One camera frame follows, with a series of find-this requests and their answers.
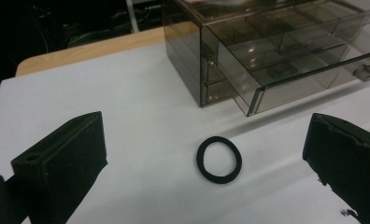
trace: drawer handle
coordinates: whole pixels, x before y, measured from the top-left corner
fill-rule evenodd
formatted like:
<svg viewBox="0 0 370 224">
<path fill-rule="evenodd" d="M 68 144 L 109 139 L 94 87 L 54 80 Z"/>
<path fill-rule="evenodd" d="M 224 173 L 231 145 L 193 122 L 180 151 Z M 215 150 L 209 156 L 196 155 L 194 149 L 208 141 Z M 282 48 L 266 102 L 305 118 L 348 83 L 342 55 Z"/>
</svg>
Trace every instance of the drawer handle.
<svg viewBox="0 0 370 224">
<path fill-rule="evenodd" d="M 356 70 L 354 70 L 353 75 L 360 79 L 361 81 L 370 80 L 370 65 L 361 65 Z"/>
</svg>

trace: storage compartment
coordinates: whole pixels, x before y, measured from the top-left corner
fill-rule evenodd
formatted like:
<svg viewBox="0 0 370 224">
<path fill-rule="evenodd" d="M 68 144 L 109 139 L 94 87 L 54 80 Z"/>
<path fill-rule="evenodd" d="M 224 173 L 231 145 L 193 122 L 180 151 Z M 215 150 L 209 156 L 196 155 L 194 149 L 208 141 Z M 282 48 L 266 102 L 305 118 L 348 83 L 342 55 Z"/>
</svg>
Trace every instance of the storage compartment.
<svg viewBox="0 0 370 224">
<path fill-rule="evenodd" d="M 357 77 L 370 79 L 370 1 L 240 2 L 164 1 L 199 28 L 200 46 L 188 46 L 200 49 L 200 63 L 176 68 L 186 79 L 200 66 L 200 106 L 231 95 L 250 116 Z M 165 30 L 175 26 L 168 21 Z M 187 51 L 168 55 L 174 62 Z"/>
</svg>

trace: white tabletop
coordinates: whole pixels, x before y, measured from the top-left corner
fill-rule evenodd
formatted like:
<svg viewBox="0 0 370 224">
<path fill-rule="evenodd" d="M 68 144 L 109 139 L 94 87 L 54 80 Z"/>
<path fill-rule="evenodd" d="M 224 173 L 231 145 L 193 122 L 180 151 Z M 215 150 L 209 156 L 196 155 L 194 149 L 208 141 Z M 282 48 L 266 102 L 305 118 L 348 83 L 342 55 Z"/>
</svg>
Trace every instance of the white tabletop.
<svg viewBox="0 0 370 224">
<path fill-rule="evenodd" d="M 68 223 L 358 223 L 302 160 L 312 113 L 370 131 L 370 82 L 355 81 L 246 118 L 234 101 L 199 108 L 164 44 L 5 80 L 0 87 L 0 175 L 66 121 L 102 111 L 108 166 Z M 243 158 L 228 185 L 207 181 L 196 151 L 210 136 Z M 231 152 L 213 145 L 206 168 L 224 175 Z"/>
</svg>

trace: plastic drawer organizer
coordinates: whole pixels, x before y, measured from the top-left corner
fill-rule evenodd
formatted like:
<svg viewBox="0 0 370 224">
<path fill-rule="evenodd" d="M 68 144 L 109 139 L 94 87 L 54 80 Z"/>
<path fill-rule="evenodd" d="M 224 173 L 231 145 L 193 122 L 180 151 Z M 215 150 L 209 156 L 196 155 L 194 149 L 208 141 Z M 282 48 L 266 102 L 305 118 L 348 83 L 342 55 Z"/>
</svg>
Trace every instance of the plastic drawer organizer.
<svg viewBox="0 0 370 224">
<path fill-rule="evenodd" d="M 370 79 L 370 0 L 163 0 L 167 54 L 200 106 L 247 116 Z"/>
</svg>

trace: black rubber ring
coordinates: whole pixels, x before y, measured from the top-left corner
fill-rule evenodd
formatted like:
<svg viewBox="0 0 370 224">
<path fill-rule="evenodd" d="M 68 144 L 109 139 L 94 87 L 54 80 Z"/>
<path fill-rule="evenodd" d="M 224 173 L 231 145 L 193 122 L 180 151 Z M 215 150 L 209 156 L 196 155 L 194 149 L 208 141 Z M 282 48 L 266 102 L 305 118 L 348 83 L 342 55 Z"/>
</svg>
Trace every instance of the black rubber ring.
<svg viewBox="0 0 370 224">
<path fill-rule="evenodd" d="M 206 149 L 209 145 L 211 145 L 212 143 L 216 143 L 216 142 L 221 142 L 221 143 L 225 144 L 235 154 L 235 160 L 236 160 L 235 169 L 230 174 L 225 175 L 225 176 L 212 175 L 205 168 L 205 152 L 206 152 Z M 224 137 L 219 137 L 219 136 L 209 137 L 206 141 L 204 141 L 202 143 L 202 145 L 200 145 L 199 149 L 197 150 L 196 162 L 197 162 L 197 167 L 199 167 L 199 170 L 202 173 L 202 175 L 207 180 L 209 180 L 213 183 L 216 183 L 216 184 L 227 184 L 227 183 L 233 181 L 238 176 L 238 174 L 240 174 L 241 164 L 242 164 L 240 152 L 238 151 L 235 144 L 233 144 L 228 139 L 226 139 Z"/>
</svg>

